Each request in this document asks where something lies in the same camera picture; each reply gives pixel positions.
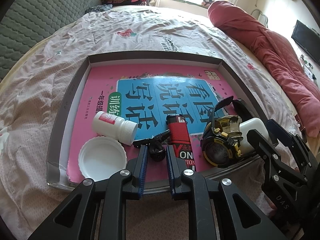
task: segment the metal screw cap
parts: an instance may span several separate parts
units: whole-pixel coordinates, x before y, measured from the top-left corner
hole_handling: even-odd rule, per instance
[[[187,169],[187,170],[184,170],[183,173],[186,176],[191,176],[191,175],[193,175],[194,172],[193,172],[193,170]]]
[[[231,183],[232,183],[232,182],[231,182],[230,179],[227,179],[227,178],[226,178],[226,179],[223,179],[223,180],[222,180],[222,184],[223,184],[223,185],[229,186],[229,185],[231,185]]]
[[[92,180],[91,179],[85,179],[83,181],[83,185],[85,185],[85,186],[90,186],[91,184],[92,184]]]
[[[128,170],[122,170],[122,171],[120,171],[120,175],[121,176],[128,176],[130,174],[130,171],[128,171]]]

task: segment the blue gripper pad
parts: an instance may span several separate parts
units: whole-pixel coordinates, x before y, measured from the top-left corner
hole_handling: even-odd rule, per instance
[[[140,187],[138,190],[139,198],[142,197],[143,190],[144,190],[144,184],[146,181],[146,173],[147,173],[147,164],[148,164],[148,148],[146,147],[146,150],[143,154],[143,159],[142,159],[141,169],[139,174],[139,181],[140,181]]]
[[[169,178],[169,185],[170,185],[170,192],[171,195],[174,195],[174,177],[173,177],[173,171],[172,171],[172,164],[171,162],[171,158],[169,156],[170,152],[168,150],[169,147],[167,147],[165,153],[166,153],[166,157],[167,157],[167,169],[168,169],[168,178]]]

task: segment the red label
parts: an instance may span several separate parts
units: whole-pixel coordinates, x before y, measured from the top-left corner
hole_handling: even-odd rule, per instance
[[[193,158],[193,152],[191,144],[189,143],[173,143],[174,153],[177,158],[184,159],[188,169],[196,171],[195,160]]]
[[[115,124],[117,117],[118,116],[113,115],[113,114],[103,113],[102,115],[100,115],[99,120],[101,120],[103,122]]]

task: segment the bed sheet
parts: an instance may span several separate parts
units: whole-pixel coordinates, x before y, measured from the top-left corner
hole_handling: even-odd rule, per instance
[[[73,75],[87,55],[126,50],[223,58],[268,118],[299,133],[281,88],[256,59],[248,57],[250,53],[207,18],[143,6],[86,14],[37,44],[0,87],[0,215],[18,240],[27,239],[67,195],[46,184],[46,154],[60,102]],[[285,147],[280,144],[277,150],[285,163],[296,167]],[[256,161],[229,178],[268,213],[271,209],[261,191],[262,164]],[[186,202],[174,202],[168,194],[144,197],[139,203],[128,201],[127,238],[188,239],[187,210]]]

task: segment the white pill bottle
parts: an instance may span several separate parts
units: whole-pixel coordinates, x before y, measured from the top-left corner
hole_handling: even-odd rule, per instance
[[[247,133],[251,129],[256,129],[259,133],[262,134],[264,138],[269,140],[269,133],[267,128],[265,127],[263,121],[259,118],[252,118],[246,122],[240,124],[240,132],[242,132],[243,140],[240,142],[239,149],[241,150],[242,154],[246,154],[252,152],[254,148],[247,140]]]
[[[138,124],[120,116],[98,112],[92,121],[92,130],[97,134],[113,138],[126,145],[132,145]]]

